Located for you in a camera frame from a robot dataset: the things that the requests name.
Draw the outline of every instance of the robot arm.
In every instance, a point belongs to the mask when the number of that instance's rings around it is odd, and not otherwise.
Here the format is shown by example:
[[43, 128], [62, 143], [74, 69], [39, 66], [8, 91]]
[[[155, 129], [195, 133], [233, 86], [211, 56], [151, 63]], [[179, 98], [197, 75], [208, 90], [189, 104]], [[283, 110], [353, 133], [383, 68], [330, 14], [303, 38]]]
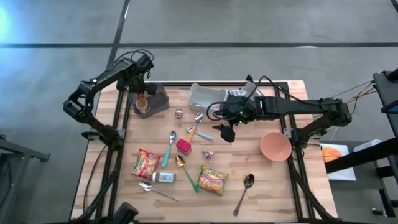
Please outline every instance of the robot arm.
[[113, 63], [109, 69], [100, 76], [89, 81], [82, 81], [75, 92], [68, 100], [63, 103], [63, 110], [69, 116], [80, 123], [90, 125], [99, 132], [99, 140], [109, 147], [118, 147], [121, 144], [121, 138], [116, 129], [110, 125], [103, 125], [93, 116], [91, 112], [94, 105], [94, 97], [97, 92], [103, 88], [118, 81], [116, 88], [124, 89], [128, 86], [129, 91], [137, 94], [143, 94], [146, 90], [151, 94], [153, 87], [145, 85], [144, 75], [154, 67], [152, 60], [146, 54], [142, 55], [138, 61], [132, 61], [128, 58], [121, 58]]
[[332, 98], [290, 101], [281, 97], [256, 96], [254, 100], [250, 100], [245, 96], [229, 95], [224, 103], [220, 103], [216, 114], [218, 118], [228, 122], [227, 126], [218, 127], [221, 137], [228, 142], [235, 139], [233, 125], [259, 120], [273, 121], [288, 114], [323, 114], [306, 127], [291, 130], [292, 144], [302, 146], [308, 142], [310, 136], [324, 135], [330, 126], [346, 126], [351, 122], [347, 104]]

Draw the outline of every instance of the small jar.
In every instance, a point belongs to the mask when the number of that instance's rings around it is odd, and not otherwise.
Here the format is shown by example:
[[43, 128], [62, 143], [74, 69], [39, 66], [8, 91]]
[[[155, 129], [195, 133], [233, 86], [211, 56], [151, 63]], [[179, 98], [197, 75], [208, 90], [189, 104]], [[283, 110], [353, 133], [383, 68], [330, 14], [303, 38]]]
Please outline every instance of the small jar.
[[152, 174], [153, 182], [174, 184], [175, 179], [176, 175], [174, 173], [154, 172]]
[[182, 111], [182, 108], [177, 108], [176, 110], [175, 110], [175, 118], [176, 119], [182, 119], [182, 115], [183, 115], [184, 113], [183, 113], [183, 111]]
[[214, 157], [214, 152], [211, 151], [211, 150], [203, 150], [201, 153], [208, 160], [210, 160], [210, 159], [212, 159]]

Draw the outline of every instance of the orange object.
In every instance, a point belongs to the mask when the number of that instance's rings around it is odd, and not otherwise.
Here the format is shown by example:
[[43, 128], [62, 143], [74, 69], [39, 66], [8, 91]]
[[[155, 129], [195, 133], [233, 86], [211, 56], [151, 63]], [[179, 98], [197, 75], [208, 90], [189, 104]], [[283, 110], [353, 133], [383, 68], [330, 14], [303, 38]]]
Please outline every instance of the orange object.
[[195, 129], [197, 128], [197, 126], [196, 125], [194, 125], [193, 126], [193, 128], [192, 128], [192, 131], [191, 131], [191, 133], [189, 133], [189, 136], [188, 136], [188, 139], [187, 139], [187, 142], [188, 143], [190, 143], [191, 142], [191, 140], [192, 140], [192, 136], [193, 136], [193, 133], [195, 133]]
[[332, 147], [324, 147], [322, 149], [322, 157], [324, 162], [334, 161], [335, 159], [340, 158], [343, 156], [341, 152]]
[[286, 160], [292, 153], [289, 139], [277, 132], [265, 134], [261, 139], [260, 147], [262, 154], [275, 162]]

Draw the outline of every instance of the bottle cap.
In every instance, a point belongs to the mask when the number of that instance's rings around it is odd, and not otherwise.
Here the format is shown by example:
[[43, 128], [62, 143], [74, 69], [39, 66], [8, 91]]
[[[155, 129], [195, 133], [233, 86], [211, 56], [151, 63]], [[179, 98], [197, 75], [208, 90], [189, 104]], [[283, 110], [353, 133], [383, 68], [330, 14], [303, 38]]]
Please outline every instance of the bottle cap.
[[156, 182], [156, 172], [152, 174], [152, 182]]

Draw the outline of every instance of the red snack bag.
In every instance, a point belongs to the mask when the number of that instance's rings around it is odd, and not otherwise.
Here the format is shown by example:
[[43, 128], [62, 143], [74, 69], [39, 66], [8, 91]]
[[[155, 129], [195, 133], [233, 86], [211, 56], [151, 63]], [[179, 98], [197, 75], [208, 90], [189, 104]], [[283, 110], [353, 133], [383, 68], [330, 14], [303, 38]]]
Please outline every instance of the red snack bag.
[[132, 175], [152, 180], [152, 174], [159, 165], [160, 157], [161, 155], [139, 149], [137, 162], [132, 170]]

